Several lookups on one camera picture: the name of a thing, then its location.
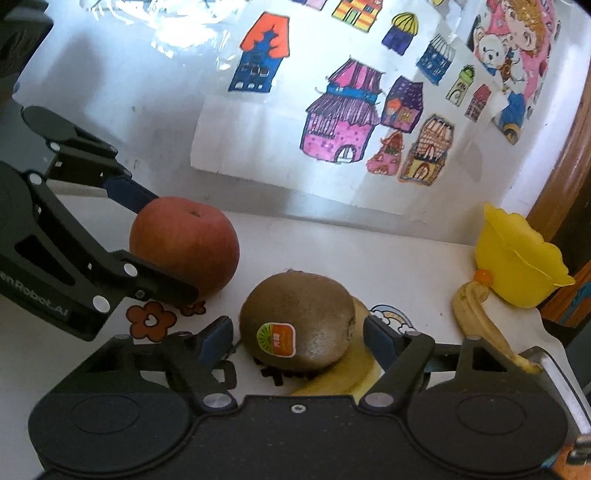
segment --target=yellow dome roof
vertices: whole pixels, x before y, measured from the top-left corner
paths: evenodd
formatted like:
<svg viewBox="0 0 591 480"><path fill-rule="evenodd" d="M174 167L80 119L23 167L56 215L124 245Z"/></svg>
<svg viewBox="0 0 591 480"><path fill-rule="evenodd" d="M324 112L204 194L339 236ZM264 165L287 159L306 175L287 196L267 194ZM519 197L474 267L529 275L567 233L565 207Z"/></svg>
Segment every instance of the yellow dome roof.
<svg viewBox="0 0 591 480"><path fill-rule="evenodd" d="M392 25L397 29L415 36L418 33L418 19L412 12L404 12L392 19Z"/></svg>

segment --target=orange and green sticker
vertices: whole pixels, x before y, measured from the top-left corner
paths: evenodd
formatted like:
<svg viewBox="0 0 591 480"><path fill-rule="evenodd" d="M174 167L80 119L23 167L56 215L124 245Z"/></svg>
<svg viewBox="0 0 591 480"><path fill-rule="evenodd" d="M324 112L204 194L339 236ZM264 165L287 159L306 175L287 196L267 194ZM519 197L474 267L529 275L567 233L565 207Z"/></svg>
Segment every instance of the orange and green sticker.
<svg viewBox="0 0 591 480"><path fill-rule="evenodd" d="M289 323L264 323L256 339L269 355L292 357L296 354L296 329Z"/></svg>

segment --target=red flower sticker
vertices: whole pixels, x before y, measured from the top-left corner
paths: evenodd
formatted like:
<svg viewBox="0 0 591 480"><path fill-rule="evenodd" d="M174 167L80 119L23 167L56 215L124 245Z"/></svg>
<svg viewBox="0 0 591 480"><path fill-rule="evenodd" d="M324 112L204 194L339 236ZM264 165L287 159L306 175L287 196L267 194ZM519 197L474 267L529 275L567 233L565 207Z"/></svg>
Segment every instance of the red flower sticker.
<svg viewBox="0 0 591 480"><path fill-rule="evenodd" d="M161 342L168 329L177 323L177 316L164 310L157 301L149 301L143 307L133 305L127 309L125 316L132 324L129 333L136 340L148 338L151 342Z"/></svg>
<svg viewBox="0 0 591 480"><path fill-rule="evenodd" d="M190 317L192 315L205 315L207 310L205 309L205 301L195 301L191 305L187 305L179 309L183 317Z"/></svg>

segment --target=orange curly hair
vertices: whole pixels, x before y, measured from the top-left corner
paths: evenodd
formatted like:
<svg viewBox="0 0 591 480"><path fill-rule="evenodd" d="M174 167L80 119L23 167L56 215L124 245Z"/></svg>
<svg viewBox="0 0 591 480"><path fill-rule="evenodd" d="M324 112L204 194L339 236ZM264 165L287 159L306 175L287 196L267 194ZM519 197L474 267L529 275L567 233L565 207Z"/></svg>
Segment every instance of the orange curly hair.
<svg viewBox="0 0 591 480"><path fill-rule="evenodd" d="M511 9L515 12L517 20L523 22L526 27L535 33L535 49L528 51L530 56L536 55L546 36L546 27L542 20L542 12L538 7L537 0L506 0Z"/></svg>

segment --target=white wall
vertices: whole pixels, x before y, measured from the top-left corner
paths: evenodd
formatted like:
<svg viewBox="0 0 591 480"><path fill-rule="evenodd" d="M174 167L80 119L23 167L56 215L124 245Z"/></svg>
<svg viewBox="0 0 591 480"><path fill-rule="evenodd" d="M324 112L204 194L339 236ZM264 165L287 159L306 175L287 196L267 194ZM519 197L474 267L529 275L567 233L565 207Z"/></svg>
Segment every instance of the white wall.
<svg viewBox="0 0 591 480"><path fill-rule="evenodd" d="M118 160L156 194L237 212L468 244L481 226L482 201L521 213L535 202L568 134L591 56L591 20L574 7L519 143L509 145L491 124L484 139L457 160L466 173L459 188L433 206L428 223L412 222L192 169L189 152L203 104L200 66L216 60L213 50L193 49L169 59L150 47L152 31L143 26L112 18L97 22L73 0L50 0L47 13L54 30L21 76L16 99L50 108L117 146Z"/></svg>

